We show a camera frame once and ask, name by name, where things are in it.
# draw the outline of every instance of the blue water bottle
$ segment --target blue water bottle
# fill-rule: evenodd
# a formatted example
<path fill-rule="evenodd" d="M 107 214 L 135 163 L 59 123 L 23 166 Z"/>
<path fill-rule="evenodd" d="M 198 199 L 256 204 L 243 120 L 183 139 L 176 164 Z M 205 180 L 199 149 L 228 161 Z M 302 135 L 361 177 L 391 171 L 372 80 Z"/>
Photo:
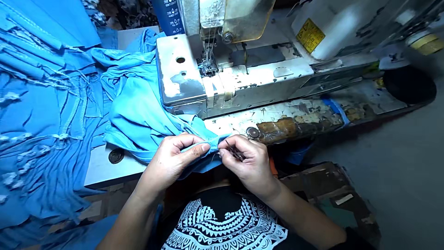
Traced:
<path fill-rule="evenodd" d="M 177 0 L 151 0 L 162 31 L 167 36 L 184 34 Z"/>

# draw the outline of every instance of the blue garment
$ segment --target blue garment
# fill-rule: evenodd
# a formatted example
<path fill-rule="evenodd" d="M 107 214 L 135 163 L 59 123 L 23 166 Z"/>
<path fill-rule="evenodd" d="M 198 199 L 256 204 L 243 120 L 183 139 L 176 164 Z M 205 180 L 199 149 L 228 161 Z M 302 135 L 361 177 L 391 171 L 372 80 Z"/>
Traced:
<path fill-rule="evenodd" d="M 165 136 L 178 135 L 183 131 L 198 135 L 210 144 L 209 152 L 184 171 L 185 178 L 191 172 L 206 172 L 222 162 L 213 153 L 217 145 L 228 135 L 216 136 L 205 128 L 196 115 L 173 115 L 160 101 L 159 82 L 155 61 L 158 35 L 146 29 L 138 40 L 131 43 L 129 53 L 121 50 L 93 48 L 91 55 L 103 66 L 102 86 L 113 100 L 104 140 L 126 149 L 144 162 L 150 162 Z"/>
<path fill-rule="evenodd" d="M 98 43 L 78 0 L 0 0 L 0 249 L 78 222 L 101 193 L 83 186 L 111 104 L 82 50 Z"/>
<path fill-rule="evenodd" d="M 42 250 L 94 250 L 114 225 L 117 215 L 106 217 L 87 226 L 54 233 L 41 244 Z"/>

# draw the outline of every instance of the fingernail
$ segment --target fingernail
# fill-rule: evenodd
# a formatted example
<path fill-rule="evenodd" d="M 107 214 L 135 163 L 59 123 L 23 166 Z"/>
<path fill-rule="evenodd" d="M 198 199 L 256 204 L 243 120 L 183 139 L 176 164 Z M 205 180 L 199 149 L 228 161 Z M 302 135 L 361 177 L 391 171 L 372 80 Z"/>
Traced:
<path fill-rule="evenodd" d="M 206 151 L 210 150 L 210 145 L 207 143 L 204 143 L 204 144 L 202 144 L 201 148 L 202 148 L 203 152 L 206 152 Z"/>

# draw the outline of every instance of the bolt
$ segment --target bolt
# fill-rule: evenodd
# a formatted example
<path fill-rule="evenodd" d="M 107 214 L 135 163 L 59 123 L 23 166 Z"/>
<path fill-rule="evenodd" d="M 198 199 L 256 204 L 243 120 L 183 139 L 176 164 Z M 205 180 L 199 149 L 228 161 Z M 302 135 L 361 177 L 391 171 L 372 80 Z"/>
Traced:
<path fill-rule="evenodd" d="M 247 135 L 251 138 L 258 138 L 259 137 L 259 130 L 257 128 L 249 127 L 247 128 Z"/>
<path fill-rule="evenodd" d="M 226 44 L 229 44 L 233 41 L 233 34 L 229 31 L 225 32 L 222 37 L 222 41 Z"/>

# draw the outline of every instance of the yellow warning label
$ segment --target yellow warning label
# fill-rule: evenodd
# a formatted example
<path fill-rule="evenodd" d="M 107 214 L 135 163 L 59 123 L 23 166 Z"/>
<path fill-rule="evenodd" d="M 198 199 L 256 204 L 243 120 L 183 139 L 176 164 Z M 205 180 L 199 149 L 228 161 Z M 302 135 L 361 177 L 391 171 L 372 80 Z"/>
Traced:
<path fill-rule="evenodd" d="M 325 34 L 310 18 L 307 19 L 299 33 L 296 35 L 297 40 L 309 53 L 313 52 L 324 37 Z"/>

